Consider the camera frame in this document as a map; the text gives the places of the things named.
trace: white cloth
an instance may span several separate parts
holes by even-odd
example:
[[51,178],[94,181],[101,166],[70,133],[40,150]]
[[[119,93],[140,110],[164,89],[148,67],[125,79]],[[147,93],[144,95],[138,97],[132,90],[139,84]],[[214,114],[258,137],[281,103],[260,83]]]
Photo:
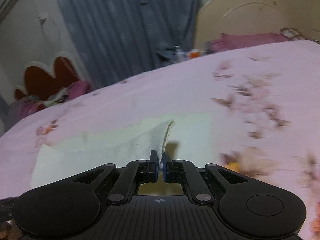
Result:
[[40,187],[81,172],[93,169],[105,163],[115,163],[124,167],[129,161],[150,158],[151,150],[156,150],[159,160],[167,143],[173,121],[163,122],[155,128],[122,143],[118,146],[105,147],[95,136],[84,136],[86,149],[61,151],[48,145],[42,145],[31,179],[31,188]]

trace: pink pillow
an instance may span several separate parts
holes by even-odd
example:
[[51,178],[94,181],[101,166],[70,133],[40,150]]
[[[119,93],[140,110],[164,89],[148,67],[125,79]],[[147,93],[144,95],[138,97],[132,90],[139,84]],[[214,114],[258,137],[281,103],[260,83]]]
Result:
[[282,34],[266,33],[266,34],[252,34],[252,35],[228,35],[221,34],[219,39],[211,42],[210,49],[214,52],[222,52],[231,49],[241,49],[253,46],[258,46],[267,43],[277,43],[289,41],[289,39]]
[[21,107],[20,118],[22,120],[23,118],[32,115],[36,112],[39,112],[43,109],[45,109],[43,103],[37,103],[35,100],[29,99],[25,101]]
[[67,93],[69,100],[91,92],[91,85],[87,81],[77,81],[68,87]]

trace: pink floral bedsheet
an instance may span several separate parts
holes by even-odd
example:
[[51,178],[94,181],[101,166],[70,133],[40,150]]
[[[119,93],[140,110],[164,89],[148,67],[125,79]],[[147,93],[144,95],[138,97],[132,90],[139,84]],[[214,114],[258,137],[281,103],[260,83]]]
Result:
[[298,195],[308,210],[300,237],[320,239],[320,46],[311,41],[189,60],[23,119],[0,139],[0,199],[29,190],[42,144],[185,113],[212,115],[212,159]]

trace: floral pattern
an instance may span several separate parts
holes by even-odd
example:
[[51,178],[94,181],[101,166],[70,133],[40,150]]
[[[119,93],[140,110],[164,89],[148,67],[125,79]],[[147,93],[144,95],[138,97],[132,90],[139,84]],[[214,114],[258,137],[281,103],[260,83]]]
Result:
[[275,184],[269,179],[277,166],[277,161],[265,158],[265,153],[256,147],[246,147],[242,152],[221,154],[223,166],[232,171],[260,181]]
[[311,200],[314,201],[320,195],[320,174],[316,168],[316,155],[308,150],[305,157],[294,156],[293,158],[300,164],[296,182],[310,190]]
[[316,218],[310,223],[310,231],[313,234],[312,240],[320,239],[320,203],[316,204]]
[[43,144],[46,144],[48,146],[53,146],[53,142],[48,141],[48,134],[54,130],[56,130],[59,127],[58,121],[64,117],[66,114],[70,112],[72,108],[82,107],[85,106],[84,103],[78,102],[78,103],[68,103],[67,108],[62,111],[62,113],[54,120],[51,121],[50,124],[46,126],[41,126],[36,130],[36,145],[35,148],[41,147]]
[[[227,73],[232,69],[231,61],[223,61],[213,72],[216,80],[232,78],[233,74]],[[233,93],[226,99],[212,98],[214,102],[225,106],[229,111],[237,111],[243,121],[250,124],[248,136],[253,139],[264,138],[267,130],[281,130],[290,124],[281,117],[280,106],[270,100],[271,92],[268,87],[271,81],[280,76],[277,73],[267,73],[258,76],[244,76],[245,82],[237,86],[229,86]]]

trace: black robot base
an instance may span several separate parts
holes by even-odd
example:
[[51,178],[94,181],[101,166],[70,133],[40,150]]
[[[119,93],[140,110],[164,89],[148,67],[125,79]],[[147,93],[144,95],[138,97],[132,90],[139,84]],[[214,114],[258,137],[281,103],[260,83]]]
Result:
[[296,195],[215,164],[196,168],[164,154],[164,181],[184,195],[137,195],[156,182],[158,159],[108,163],[30,190],[13,205],[13,218],[31,239],[290,239],[306,208]]

